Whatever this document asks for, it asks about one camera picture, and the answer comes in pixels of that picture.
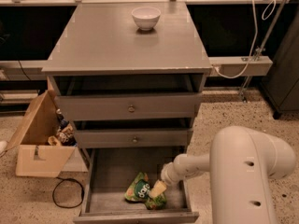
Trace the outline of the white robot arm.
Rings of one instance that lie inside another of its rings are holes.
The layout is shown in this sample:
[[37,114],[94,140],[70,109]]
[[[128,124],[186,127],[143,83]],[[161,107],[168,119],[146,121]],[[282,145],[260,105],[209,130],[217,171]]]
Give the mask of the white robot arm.
[[229,126],[216,133],[206,155],[180,154],[166,164],[149,196],[208,172],[213,224],[278,224],[268,180],[285,178],[295,167],[296,155],[284,140]]

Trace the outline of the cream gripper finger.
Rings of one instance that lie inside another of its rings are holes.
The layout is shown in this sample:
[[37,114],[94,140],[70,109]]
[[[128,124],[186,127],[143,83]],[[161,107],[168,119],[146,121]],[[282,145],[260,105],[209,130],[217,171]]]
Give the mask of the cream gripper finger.
[[153,188],[150,190],[149,196],[151,197],[151,199],[154,199],[165,192],[166,188],[167,185],[163,181],[157,180]]

